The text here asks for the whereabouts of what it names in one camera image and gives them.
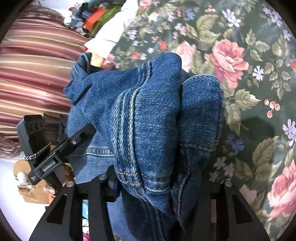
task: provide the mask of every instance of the human hand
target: human hand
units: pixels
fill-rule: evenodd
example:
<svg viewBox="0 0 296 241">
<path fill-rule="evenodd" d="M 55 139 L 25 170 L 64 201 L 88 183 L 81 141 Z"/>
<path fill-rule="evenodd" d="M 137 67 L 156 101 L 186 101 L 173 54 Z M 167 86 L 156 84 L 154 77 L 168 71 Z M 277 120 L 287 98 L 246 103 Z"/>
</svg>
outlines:
<svg viewBox="0 0 296 241">
<path fill-rule="evenodd" d="M 67 164 L 65 165 L 65 175 L 66 175 L 66 181 L 63 183 L 63 186 L 68 181 L 73 181 L 74 180 L 74 172 L 73 172 L 72 168 L 69 165 L 67 165 Z M 53 194 L 56 193 L 55 189 L 52 186 L 48 185 L 48 184 L 46 184 L 44 186 L 43 190 L 47 194 L 51 194 L 51 195 L 53 195 Z"/>
</svg>

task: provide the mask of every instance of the fingernail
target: fingernail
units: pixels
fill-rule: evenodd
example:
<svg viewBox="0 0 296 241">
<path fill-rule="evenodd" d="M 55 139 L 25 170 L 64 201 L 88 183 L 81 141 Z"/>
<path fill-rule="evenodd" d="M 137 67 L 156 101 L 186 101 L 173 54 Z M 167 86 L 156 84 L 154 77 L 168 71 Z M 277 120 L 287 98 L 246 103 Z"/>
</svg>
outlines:
<svg viewBox="0 0 296 241">
<path fill-rule="evenodd" d="M 65 174 L 66 174 L 66 176 L 69 176 L 71 174 L 71 172 L 72 172 L 71 167 L 66 165 L 65 166 Z"/>
<path fill-rule="evenodd" d="M 46 192 L 46 193 L 49 193 L 49 194 L 55 194 L 55 190 L 54 190 L 54 188 L 53 187 L 50 187 L 50 186 L 45 186 L 44 188 L 44 191 Z"/>
</svg>

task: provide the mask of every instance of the floral fabric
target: floral fabric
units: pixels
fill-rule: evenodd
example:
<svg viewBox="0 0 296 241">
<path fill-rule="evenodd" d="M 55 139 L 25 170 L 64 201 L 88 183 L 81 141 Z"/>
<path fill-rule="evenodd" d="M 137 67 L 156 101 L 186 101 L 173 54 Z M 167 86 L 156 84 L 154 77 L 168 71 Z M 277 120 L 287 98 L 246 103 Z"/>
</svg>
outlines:
<svg viewBox="0 0 296 241">
<path fill-rule="evenodd" d="M 231 180 L 272 241 L 296 210 L 296 40 L 262 0 L 141 0 L 106 60 L 125 70 L 167 52 L 224 90 L 219 145 L 205 173 Z"/>
</svg>

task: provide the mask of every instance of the denim fabric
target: denim fabric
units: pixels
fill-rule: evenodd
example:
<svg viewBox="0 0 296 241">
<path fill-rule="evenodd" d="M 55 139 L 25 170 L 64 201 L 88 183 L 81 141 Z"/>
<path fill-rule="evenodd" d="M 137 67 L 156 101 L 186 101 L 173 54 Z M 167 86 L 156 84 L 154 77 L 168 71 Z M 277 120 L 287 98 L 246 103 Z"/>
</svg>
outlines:
<svg viewBox="0 0 296 241">
<path fill-rule="evenodd" d="M 73 79 L 64 89 L 73 104 L 68 135 L 87 123 L 98 131 L 88 146 L 75 153 L 89 161 L 84 164 L 71 157 L 74 172 L 80 170 L 77 182 L 91 180 L 114 164 L 131 194 L 123 197 L 123 215 L 133 236 L 167 240 L 176 220 L 184 228 L 197 204 L 201 170 L 220 135 L 219 82 L 208 74 L 183 81 L 181 59 L 174 53 L 128 71 L 92 73 L 89 59 L 85 53 L 75 63 Z M 133 197 L 140 201 L 134 212 Z M 109 213 L 112 224 L 114 213 Z M 135 227 L 131 220 L 143 215 L 145 224 Z"/>
</svg>

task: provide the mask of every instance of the black device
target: black device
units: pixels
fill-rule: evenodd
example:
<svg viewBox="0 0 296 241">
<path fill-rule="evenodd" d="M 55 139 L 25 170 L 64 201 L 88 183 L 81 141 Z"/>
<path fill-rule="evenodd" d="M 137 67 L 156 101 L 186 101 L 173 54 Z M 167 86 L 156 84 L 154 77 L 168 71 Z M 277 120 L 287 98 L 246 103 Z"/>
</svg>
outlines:
<svg viewBox="0 0 296 241">
<path fill-rule="evenodd" d="M 58 169 L 65 165 L 67 157 L 85 141 L 90 141 L 96 129 L 92 124 L 86 125 L 73 136 L 56 146 L 50 152 L 51 143 L 44 138 L 45 127 L 41 115 L 26 115 L 17 125 L 17 134 L 31 171 L 29 181 L 36 185 L 44 179 L 57 192 L 62 189 L 63 180 L 58 177 Z"/>
<path fill-rule="evenodd" d="M 114 166 L 91 182 L 76 185 L 73 181 L 62 187 L 55 170 L 64 165 L 75 149 L 90 141 L 96 130 L 92 124 L 80 129 L 51 152 L 44 140 L 40 115 L 27 115 L 17 125 L 26 160 L 31 166 L 30 182 L 45 179 L 58 191 L 29 241 L 82 241 L 82 201 L 89 201 L 89 234 L 91 241 L 114 241 L 107 202 L 115 202 L 121 184 Z M 181 241 L 210 241 L 210 200 L 216 200 L 216 241 L 269 241 L 268 234 L 240 191 L 231 181 L 213 183 L 202 179 L 198 204 L 189 224 L 179 233 Z"/>
</svg>

